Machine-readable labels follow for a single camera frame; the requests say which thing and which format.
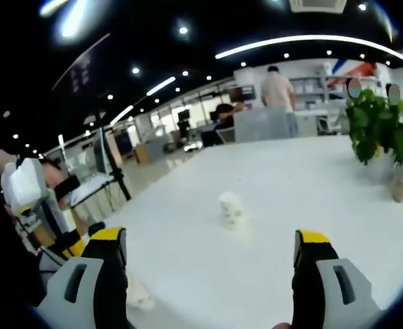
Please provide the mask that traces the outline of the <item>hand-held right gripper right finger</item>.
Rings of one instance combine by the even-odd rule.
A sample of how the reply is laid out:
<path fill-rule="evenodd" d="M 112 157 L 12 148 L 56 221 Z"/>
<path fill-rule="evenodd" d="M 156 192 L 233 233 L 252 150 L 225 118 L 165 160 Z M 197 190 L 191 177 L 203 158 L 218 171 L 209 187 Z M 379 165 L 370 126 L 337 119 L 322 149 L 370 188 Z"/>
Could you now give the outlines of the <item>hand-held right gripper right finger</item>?
<path fill-rule="evenodd" d="M 371 282 L 330 239 L 295 231 L 292 328 L 371 328 L 382 314 Z"/>

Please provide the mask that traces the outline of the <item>person's left hand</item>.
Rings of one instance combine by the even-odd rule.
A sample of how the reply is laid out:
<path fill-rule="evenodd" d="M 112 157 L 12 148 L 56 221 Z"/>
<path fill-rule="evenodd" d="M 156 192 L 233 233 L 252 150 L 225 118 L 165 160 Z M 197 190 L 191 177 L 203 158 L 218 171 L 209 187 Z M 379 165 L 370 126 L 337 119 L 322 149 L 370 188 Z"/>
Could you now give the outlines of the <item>person's left hand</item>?
<path fill-rule="evenodd" d="M 45 175 L 47 186 L 51 189 L 54 189 L 57 185 L 61 184 L 68 178 L 68 175 L 65 172 L 49 162 L 44 163 L 42 165 L 42 169 Z"/>

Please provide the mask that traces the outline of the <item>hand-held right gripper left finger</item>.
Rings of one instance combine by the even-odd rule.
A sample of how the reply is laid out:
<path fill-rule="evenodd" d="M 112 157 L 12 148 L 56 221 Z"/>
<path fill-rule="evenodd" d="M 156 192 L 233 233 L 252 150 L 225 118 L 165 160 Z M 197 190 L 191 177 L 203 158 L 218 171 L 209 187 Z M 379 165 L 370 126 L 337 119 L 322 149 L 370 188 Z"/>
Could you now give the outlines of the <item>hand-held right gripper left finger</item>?
<path fill-rule="evenodd" d="M 36 313 L 48 328 L 132 328 L 127 319 L 126 230 L 96 231 L 80 257 L 49 279 Z"/>

